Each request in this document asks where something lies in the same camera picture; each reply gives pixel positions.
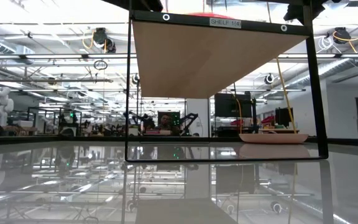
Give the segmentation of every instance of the ceiling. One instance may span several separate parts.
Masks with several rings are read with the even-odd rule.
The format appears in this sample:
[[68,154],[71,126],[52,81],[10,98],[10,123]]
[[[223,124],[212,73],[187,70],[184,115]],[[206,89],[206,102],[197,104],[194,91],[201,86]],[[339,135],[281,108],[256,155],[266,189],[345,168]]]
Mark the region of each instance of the ceiling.
[[[203,5],[202,0],[167,0],[162,1],[164,8],[169,13],[188,14],[191,12],[210,12],[209,5]],[[331,44],[331,38],[325,39],[327,32],[332,33],[335,27],[346,27],[352,38],[358,37],[358,7],[346,7],[349,1],[343,1],[343,4],[328,4],[327,10],[323,11],[314,22],[314,34],[316,42],[316,51],[319,54],[336,54],[346,52],[350,48],[349,44]],[[300,25],[298,21],[284,21],[282,18],[287,12],[286,4],[271,4],[272,20],[275,23]],[[250,2],[243,4],[229,4],[227,9],[224,6],[214,6],[213,12],[230,16],[235,19],[252,21],[269,21],[267,7],[264,2]],[[127,53],[127,22],[128,13],[112,4],[100,0],[0,0],[0,41],[12,46],[25,46],[35,54],[103,54],[103,48],[97,48],[93,45],[88,48],[92,41],[92,31],[98,27],[106,28],[106,33],[116,45],[116,54]],[[132,53],[135,53],[134,42],[132,44]],[[288,54],[305,54],[305,43],[301,43],[290,49]],[[87,60],[45,60],[36,59],[31,64],[18,63],[13,60],[0,60],[0,68],[7,69],[14,75],[0,75],[0,79],[21,79],[31,74],[34,80],[47,78],[65,79],[65,80],[89,80],[108,79],[110,82],[57,82],[56,85],[48,83],[22,83],[21,88],[26,89],[60,89],[70,90],[72,88],[81,89],[109,89],[110,91],[95,91],[88,96],[80,96],[74,91],[41,92],[31,94],[32,97],[41,102],[51,103],[102,103],[102,105],[88,105],[92,110],[85,113],[101,114],[98,111],[111,111],[122,113],[125,110],[124,89],[126,88],[126,70],[127,60],[114,58],[104,60],[108,67],[105,70],[98,71],[93,67],[96,59]],[[283,60],[280,63],[284,79],[293,78],[287,74],[300,65],[307,65],[307,60]],[[131,76],[138,73],[136,59],[131,60]],[[266,88],[264,77],[267,74],[278,76],[278,68],[275,62],[266,63],[250,74],[244,74],[244,77],[236,82],[237,89]],[[344,83],[358,83],[358,77],[350,78]],[[131,84],[130,110],[136,109],[136,85]],[[142,99],[142,106],[146,111],[172,110],[184,113],[183,99]]]

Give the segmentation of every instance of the plywood panel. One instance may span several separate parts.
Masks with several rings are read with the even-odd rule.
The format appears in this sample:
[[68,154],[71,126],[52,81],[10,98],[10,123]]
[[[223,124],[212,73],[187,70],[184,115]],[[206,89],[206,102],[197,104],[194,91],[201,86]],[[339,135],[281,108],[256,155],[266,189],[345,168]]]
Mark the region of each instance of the plywood panel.
[[209,98],[306,37],[133,22],[142,96]]

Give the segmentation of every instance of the computer monitor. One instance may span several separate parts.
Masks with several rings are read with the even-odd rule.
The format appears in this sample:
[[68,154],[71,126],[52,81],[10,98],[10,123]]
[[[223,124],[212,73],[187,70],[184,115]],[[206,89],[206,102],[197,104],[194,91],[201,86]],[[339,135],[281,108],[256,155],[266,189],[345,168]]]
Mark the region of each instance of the computer monitor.
[[[237,100],[241,106],[241,117],[252,117],[251,95],[249,92],[245,94],[237,94]],[[215,94],[215,116],[226,118],[240,117],[239,104],[236,97],[232,94],[217,93]]]

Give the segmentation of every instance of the shelf label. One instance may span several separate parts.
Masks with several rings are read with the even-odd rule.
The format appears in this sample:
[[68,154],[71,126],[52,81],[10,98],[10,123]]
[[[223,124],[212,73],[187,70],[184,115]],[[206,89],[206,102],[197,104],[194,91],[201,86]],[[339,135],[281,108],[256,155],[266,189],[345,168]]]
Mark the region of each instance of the shelf label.
[[241,21],[234,19],[209,18],[209,25],[241,29]]

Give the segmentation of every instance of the shelf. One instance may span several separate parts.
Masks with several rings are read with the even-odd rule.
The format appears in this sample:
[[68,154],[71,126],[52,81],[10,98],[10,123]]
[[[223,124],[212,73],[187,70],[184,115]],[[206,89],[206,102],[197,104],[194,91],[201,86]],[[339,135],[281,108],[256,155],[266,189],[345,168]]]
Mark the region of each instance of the shelf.
[[302,26],[159,12],[134,11],[132,24],[144,97],[209,98],[309,36]]

